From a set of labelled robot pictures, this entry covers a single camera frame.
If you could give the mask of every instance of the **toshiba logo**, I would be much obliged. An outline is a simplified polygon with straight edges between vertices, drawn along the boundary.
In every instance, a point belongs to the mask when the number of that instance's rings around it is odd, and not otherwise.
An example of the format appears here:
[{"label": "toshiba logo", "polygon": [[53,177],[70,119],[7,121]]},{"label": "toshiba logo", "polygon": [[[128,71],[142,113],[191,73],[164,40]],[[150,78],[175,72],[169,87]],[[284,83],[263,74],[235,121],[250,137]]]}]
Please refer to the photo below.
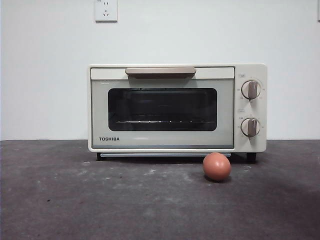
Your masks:
[{"label": "toshiba logo", "polygon": [[100,141],[120,141],[119,137],[99,137]]}]

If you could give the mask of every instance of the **temperature knob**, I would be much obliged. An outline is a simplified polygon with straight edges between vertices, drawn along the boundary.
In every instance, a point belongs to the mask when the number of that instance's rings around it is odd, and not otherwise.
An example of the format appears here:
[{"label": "temperature knob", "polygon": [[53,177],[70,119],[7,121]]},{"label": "temperature knob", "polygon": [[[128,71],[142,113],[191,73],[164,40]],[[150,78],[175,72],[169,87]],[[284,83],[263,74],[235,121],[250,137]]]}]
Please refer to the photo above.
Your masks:
[{"label": "temperature knob", "polygon": [[257,81],[250,80],[242,85],[241,91],[246,99],[252,100],[259,96],[260,85]]},{"label": "temperature knob", "polygon": [[241,123],[241,131],[248,137],[254,137],[260,131],[260,124],[254,118],[247,118]]}]

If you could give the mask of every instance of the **toaster oven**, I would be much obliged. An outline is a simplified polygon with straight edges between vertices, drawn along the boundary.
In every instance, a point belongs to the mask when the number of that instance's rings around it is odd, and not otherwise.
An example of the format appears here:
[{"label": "toaster oven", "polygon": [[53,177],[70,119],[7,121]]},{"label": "toaster oven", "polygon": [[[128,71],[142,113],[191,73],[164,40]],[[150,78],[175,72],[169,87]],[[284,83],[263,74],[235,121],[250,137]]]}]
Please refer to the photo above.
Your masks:
[{"label": "toaster oven", "polygon": [[105,157],[206,156],[267,147],[262,63],[88,68],[88,149]]}]

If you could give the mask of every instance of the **glass window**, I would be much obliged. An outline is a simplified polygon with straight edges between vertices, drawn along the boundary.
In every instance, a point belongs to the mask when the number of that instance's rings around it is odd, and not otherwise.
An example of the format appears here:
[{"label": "glass window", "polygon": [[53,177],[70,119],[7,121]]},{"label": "glass window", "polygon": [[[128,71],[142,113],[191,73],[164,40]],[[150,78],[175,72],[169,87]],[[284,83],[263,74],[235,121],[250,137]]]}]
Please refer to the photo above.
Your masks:
[{"label": "glass window", "polygon": [[112,131],[214,131],[214,88],[113,88],[108,92]]}]

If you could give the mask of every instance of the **egg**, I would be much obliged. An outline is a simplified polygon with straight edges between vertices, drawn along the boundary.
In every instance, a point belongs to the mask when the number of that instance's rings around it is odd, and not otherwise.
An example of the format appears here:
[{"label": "egg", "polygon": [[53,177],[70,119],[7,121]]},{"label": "egg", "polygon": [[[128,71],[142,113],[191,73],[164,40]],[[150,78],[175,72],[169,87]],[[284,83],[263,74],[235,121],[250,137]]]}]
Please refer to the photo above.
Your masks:
[{"label": "egg", "polygon": [[229,176],[231,164],[225,155],[213,152],[204,158],[203,171],[210,179],[222,181]]}]

